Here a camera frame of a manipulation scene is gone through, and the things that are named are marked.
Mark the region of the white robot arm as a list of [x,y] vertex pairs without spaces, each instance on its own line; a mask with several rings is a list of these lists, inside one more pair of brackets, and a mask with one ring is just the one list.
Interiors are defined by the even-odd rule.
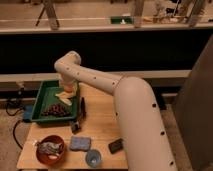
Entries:
[[152,87],[142,78],[81,66],[70,51],[54,63],[63,82],[81,81],[114,97],[129,171],[178,171]]

